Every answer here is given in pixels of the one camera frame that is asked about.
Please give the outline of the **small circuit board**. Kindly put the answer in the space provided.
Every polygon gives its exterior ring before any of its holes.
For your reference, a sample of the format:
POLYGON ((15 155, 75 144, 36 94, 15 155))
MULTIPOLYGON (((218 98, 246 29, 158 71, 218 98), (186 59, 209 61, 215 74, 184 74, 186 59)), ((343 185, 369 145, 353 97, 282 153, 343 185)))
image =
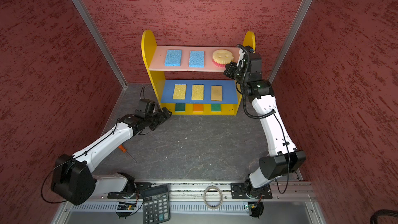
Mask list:
POLYGON ((260 203, 248 203, 247 205, 249 211, 261 211, 264 209, 262 202, 260 203))
POLYGON ((119 202, 117 205, 118 211, 134 211, 136 208, 136 203, 119 202))

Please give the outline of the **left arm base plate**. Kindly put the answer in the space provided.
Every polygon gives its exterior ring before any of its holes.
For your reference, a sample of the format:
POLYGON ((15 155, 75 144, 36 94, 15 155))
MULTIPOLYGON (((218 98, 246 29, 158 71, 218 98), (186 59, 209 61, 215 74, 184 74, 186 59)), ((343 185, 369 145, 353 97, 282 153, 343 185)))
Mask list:
POLYGON ((133 183, 129 181, 121 192, 110 192, 108 199, 136 199, 139 193, 149 189, 152 183, 133 183))

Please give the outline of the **orange sponge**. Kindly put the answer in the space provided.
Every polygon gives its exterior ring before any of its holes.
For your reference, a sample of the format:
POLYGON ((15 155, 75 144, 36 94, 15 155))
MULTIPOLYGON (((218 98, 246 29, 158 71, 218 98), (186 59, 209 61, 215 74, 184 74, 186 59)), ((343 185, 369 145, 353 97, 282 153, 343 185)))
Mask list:
POLYGON ((204 111, 203 104, 193 104, 193 112, 194 113, 202 113, 204 111))

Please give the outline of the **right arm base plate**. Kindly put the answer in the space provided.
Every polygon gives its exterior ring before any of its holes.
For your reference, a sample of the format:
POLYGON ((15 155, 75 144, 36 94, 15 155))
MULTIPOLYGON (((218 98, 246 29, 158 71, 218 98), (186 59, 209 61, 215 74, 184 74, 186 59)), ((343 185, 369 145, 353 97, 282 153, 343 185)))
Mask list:
POLYGON ((254 188, 249 181, 246 181, 244 183, 231 183, 230 186, 232 199, 270 200, 273 198, 269 185, 254 188))

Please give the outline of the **tan yellow sponge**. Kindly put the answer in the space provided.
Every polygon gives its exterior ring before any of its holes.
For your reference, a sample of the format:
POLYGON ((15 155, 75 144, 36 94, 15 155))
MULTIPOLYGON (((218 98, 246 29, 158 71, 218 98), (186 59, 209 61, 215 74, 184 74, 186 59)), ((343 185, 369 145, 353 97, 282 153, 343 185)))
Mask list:
POLYGON ((222 101, 222 86, 211 86, 211 100, 222 101))

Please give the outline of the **yellow pink blue shelf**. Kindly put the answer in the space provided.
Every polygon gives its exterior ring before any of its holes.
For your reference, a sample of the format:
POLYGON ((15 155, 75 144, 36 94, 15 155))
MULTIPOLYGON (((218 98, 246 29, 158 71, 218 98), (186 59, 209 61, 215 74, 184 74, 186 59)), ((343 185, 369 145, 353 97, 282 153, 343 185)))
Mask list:
POLYGON ((225 67, 218 67, 212 62, 212 53, 217 47, 193 46, 159 46, 152 31, 146 30, 142 35, 142 56, 148 72, 154 93, 161 107, 167 108, 175 115, 224 115, 235 116, 238 112, 242 96, 236 91, 235 82, 223 77, 221 80, 212 80, 214 74, 222 75, 225 67), (169 49, 182 50, 181 66, 166 67, 164 61, 169 49), (190 51, 204 51, 205 61, 203 68, 189 67, 190 51), (186 84, 186 98, 173 100, 176 84, 186 84), (204 85, 204 100, 191 99, 192 86, 204 85), (222 86, 222 101, 211 100, 211 86, 222 86), (175 104, 183 103, 186 111, 175 112, 175 104), (193 112, 193 104, 203 104, 202 113, 193 112), (221 104, 221 112, 213 113, 211 104, 221 104))

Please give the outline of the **red handled screwdriver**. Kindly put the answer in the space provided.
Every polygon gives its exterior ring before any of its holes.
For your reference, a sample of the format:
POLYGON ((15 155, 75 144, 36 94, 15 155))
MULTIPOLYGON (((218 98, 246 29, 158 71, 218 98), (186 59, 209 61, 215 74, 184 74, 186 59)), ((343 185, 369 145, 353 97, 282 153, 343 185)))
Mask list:
POLYGON ((125 154, 127 154, 135 163, 137 163, 137 160, 135 160, 127 151, 127 149, 123 145, 119 145, 118 148, 125 154))

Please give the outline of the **bright green sponge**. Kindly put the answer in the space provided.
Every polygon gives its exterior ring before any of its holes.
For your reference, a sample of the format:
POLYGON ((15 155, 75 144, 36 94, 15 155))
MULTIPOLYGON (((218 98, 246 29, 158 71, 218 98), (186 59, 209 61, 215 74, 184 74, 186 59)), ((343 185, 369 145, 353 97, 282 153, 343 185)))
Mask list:
POLYGON ((213 113, 221 112, 222 111, 221 104, 211 104, 211 111, 213 113))

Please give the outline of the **blue sponge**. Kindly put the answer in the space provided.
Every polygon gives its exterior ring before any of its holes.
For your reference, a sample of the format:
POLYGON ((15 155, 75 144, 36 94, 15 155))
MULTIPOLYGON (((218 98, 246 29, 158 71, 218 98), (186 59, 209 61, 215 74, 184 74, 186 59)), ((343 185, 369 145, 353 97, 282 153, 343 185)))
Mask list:
POLYGON ((181 66, 182 50, 169 49, 166 52, 164 66, 166 67, 179 67, 181 66))
POLYGON ((203 68, 205 61, 204 51, 190 51, 189 67, 203 68))

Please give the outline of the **yellow smiley face sponge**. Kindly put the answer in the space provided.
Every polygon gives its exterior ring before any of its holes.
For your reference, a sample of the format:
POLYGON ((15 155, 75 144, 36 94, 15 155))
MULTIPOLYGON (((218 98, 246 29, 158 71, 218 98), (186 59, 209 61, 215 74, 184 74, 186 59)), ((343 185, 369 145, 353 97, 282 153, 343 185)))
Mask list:
POLYGON ((212 62, 218 67, 225 67, 234 61, 234 55, 232 52, 226 49, 218 49, 212 53, 212 62))

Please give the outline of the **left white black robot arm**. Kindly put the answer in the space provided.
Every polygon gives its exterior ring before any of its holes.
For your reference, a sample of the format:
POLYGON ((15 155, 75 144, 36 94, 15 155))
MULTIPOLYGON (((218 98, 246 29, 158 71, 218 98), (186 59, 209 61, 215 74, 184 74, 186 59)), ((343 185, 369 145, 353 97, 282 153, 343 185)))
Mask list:
POLYGON ((103 194, 117 194, 127 199, 132 197, 136 192, 134 177, 123 172, 104 176, 92 173, 125 141, 146 128, 155 130, 171 116, 172 112, 164 107, 155 114, 136 111, 134 115, 119 118, 113 128, 92 144, 71 156, 63 154, 56 160, 51 190, 74 205, 103 194))

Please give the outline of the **dark green scouring sponge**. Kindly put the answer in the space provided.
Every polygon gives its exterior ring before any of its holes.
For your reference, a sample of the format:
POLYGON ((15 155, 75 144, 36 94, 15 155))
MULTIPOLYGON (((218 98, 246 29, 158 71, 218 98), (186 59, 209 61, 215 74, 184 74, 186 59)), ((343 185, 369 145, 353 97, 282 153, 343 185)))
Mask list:
POLYGON ((183 103, 177 103, 175 104, 175 112, 176 113, 182 113, 186 111, 186 105, 183 103))

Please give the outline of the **black desk calculator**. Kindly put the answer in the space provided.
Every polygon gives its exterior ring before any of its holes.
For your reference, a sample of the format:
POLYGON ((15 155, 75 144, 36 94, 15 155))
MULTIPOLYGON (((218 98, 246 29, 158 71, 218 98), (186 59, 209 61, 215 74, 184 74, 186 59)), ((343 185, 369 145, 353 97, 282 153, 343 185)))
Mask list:
POLYGON ((159 185, 143 191, 143 224, 163 224, 171 218, 169 189, 159 185))

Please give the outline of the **right small circuit board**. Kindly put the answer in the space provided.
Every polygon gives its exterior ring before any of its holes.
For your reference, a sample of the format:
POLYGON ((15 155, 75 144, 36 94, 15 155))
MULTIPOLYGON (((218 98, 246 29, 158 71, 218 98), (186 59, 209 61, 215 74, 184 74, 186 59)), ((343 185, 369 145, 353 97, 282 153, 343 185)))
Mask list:
POLYGON ((247 205, 249 211, 261 211, 264 209, 262 202, 260 203, 248 203, 247 205))

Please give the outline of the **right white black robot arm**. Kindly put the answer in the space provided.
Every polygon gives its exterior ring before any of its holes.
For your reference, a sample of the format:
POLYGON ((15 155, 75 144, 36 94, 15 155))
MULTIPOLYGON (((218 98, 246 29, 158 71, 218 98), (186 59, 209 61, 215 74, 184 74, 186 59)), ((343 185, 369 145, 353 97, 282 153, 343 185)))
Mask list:
POLYGON ((259 167, 245 181, 245 191, 250 197, 259 196, 261 189, 271 182, 296 172, 306 160, 305 152, 297 149, 284 126, 274 90, 262 78, 260 65, 260 55, 248 46, 240 46, 238 62, 227 64, 224 71, 224 75, 236 82, 245 115, 260 120, 267 141, 267 156, 259 159, 259 167))

